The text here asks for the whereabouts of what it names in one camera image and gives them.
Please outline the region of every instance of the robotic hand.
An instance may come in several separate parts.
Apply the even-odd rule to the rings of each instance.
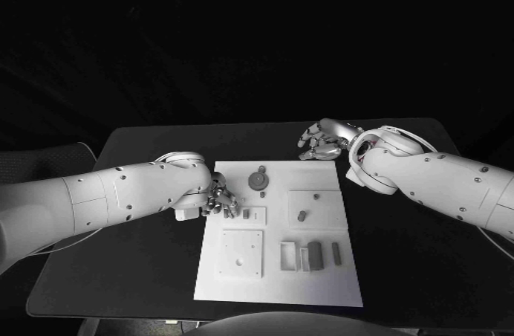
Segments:
[[[179,221],[222,209],[239,213],[222,174],[202,155],[175,152],[156,161],[82,175],[0,186],[0,274],[62,239],[176,209]]]
[[[422,146],[432,151],[425,153]],[[336,159],[349,150],[346,177],[375,192],[398,189],[415,203],[460,221],[514,237],[514,173],[461,156],[437,152],[411,132],[392,126],[365,131],[324,118],[303,134],[311,140],[300,159]]]

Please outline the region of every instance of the black curtain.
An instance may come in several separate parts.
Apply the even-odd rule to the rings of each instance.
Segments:
[[[98,154],[121,126],[434,117],[487,160],[513,136],[513,9],[0,0],[0,148],[84,141]]]

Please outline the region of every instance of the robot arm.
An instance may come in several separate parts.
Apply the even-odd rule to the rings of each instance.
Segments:
[[[418,142],[389,126],[365,132],[337,120],[324,119],[313,127],[300,139],[304,142],[311,137],[311,150],[301,154],[303,160],[334,159],[347,149],[346,177],[356,184],[388,195],[401,189],[415,203],[514,237],[513,172],[457,155],[425,153]],[[336,143],[320,144],[320,139]]]
[[[62,239],[170,207],[179,221],[199,217],[200,207],[203,215],[221,202],[235,207],[221,180],[200,155],[175,153],[163,162],[0,186],[0,274]]]

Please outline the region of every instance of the table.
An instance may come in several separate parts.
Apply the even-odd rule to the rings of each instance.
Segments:
[[[398,126],[458,154],[431,118],[347,120],[365,130]],[[167,152],[216,161],[297,160],[314,122],[117,129],[94,170],[153,161]],[[173,209],[100,231],[52,254],[28,301],[42,317],[219,320],[262,311],[307,311],[391,327],[514,329],[514,263],[475,227],[337,174],[347,209],[365,308],[195,301],[205,219],[177,222]]]

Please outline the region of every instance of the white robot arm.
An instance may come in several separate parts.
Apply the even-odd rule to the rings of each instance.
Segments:
[[[179,221],[236,213],[223,176],[193,152],[82,175],[0,186],[0,274],[62,239],[176,209]]]
[[[409,134],[434,151],[425,153]],[[324,118],[303,134],[311,140],[303,160],[331,160],[349,150],[346,177],[378,193],[398,189],[415,203],[450,217],[514,237],[514,173],[461,156],[437,152],[424,139],[391,126],[365,132]]]

